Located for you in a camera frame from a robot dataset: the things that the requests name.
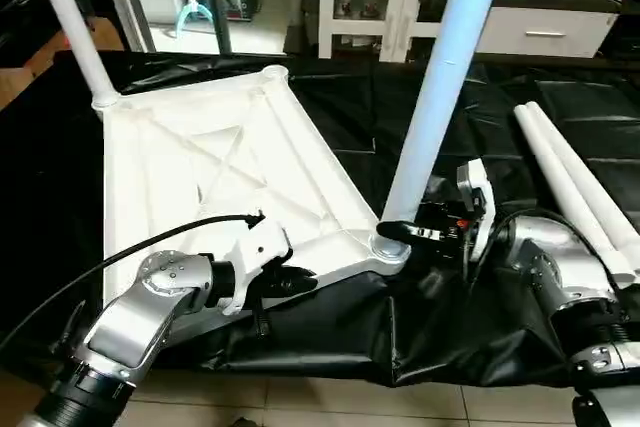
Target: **shelf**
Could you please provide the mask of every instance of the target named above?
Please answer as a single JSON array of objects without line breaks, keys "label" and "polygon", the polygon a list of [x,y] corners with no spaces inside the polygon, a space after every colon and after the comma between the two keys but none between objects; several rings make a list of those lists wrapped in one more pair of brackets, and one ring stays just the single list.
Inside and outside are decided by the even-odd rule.
[{"label": "shelf", "polygon": [[331,32],[346,35],[384,35],[384,20],[333,19]]}]

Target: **black plastic sheet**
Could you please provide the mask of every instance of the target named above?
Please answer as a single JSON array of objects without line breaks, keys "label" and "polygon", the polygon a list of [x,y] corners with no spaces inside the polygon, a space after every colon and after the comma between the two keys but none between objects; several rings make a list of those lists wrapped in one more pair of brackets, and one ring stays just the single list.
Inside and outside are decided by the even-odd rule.
[{"label": "black plastic sheet", "polygon": [[[280,63],[290,86],[380,213],[424,65],[183,54],[107,53],[122,93],[255,72]],[[457,198],[456,168],[482,157],[503,212],[555,208],[512,109],[535,100],[640,226],[640,92],[622,73],[474,64],[425,200]],[[0,112],[3,296],[0,329],[101,259],[102,127],[69,54]],[[100,279],[74,289],[16,341],[44,355]],[[469,297],[455,269],[416,250],[394,278],[365,273],[272,309],[272,335],[248,318],[167,349],[159,367],[361,378],[397,386],[567,385],[564,358],[523,281],[492,265]]]}]

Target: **floor tile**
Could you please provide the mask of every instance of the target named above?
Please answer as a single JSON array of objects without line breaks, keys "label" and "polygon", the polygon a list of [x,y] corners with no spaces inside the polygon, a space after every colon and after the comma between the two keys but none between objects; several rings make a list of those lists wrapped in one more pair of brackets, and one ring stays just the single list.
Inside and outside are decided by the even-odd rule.
[{"label": "floor tile", "polygon": [[460,388],[446,384],[389,389],[354,380],[273,378],[269,381],[267,407],[466,419]]},{"label": "floor tile", "polygon": [[572,423],[573,389],[530,385],[483,389],[463,387],[471,420]]},{"label": "floor tile", "polygon": [[575,424],[523,424],[519,422],[478,422],[472,420],[470,427],[575,427]]},{"label": "floor tile", "polygon": [[152,371],[133,398],[170,404],[264,407],[266,379],[180,370]]},{"label": "floor tile", "polygon": [[468,427],[466,420],[267,410],[264,427]]},{"label": "floor tile", "polygon": [[129,402],[117,427],[230,427],[240,417],[262,425],[262,409]]},{"label": "floor tile", "polygon": [[43,395],[40,387],[0,370],[0,426],[18,425]]}]

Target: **white tube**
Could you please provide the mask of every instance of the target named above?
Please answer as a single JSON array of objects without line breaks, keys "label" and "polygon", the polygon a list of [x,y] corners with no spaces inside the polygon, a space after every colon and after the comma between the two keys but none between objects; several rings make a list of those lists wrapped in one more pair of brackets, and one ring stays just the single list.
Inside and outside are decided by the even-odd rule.
[{"label": "white tube", "polygon": [[[413,221],[460,95],[492,0],[448,0],[382,215]],[[404,244],[376,236],[374,250],[397,258]]]},{"label": "white tube", "polygon": [[618,208],[602,184],[598,182],[598,179],[540,106],[535,102],[528,102],[526,106],[533,113],[538,125],[544,130],[545,137],[551,142],[551,147],[560,158],[613,246],[627,258],[629,265],[634,270],[640,270],[640,235],[631,225],[629,219]]},{"label": "white tube", "polygon": [[93,93],[93,105],[97,108],[104,108],[116,103],[119,94],[111,84],[76,1],[50,1],[62,29],[69,39],[71,50],[73,50],[82,75]]},{"label": "white tube", "polygon": [[593,215],[571,176],[555,155],[533,113],[525,105],[518,105],[514,112],[563,215],[598,251],[616,282],[623,285],[633,282],[635,273],[629,267],[627,259],[614,249],[607,234],[598,223],[598,219]]}]

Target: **robotic arm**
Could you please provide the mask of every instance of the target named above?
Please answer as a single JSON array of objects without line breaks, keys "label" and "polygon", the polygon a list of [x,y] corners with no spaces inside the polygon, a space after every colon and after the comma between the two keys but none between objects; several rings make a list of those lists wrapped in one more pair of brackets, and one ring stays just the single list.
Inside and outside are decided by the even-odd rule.
[{"label": "robotic arm", "polygon": [[313,273],[286,267],[285,231],[260,221],[223,261],[211,254],[161,251],[140,265],[134,284],[111,302],[20,427],[109,427],[162,350],[174,320],[217,307],[225,315],[259,309],[262,298],[313,290]]},{"label": "robotic arm", "polygon": [[529,284],[567,358],[579,394],[573,403],[577,427],[638,425],[640,319],[630,316],[598,253],[575,227],[552,213],[546,215],[554,218],[547,218],[529,215],[536,209],[528,209],[527,215],[495,224],[493,191],[479,159],[458,169],[458,188],[464,207],[430,205],[430,214],[437,215],[429,215],[428,227],[383,222],[378,233],[428,246],[452,264],[466,254],[478,267],[489,249],[499,245],[495,262]]}]

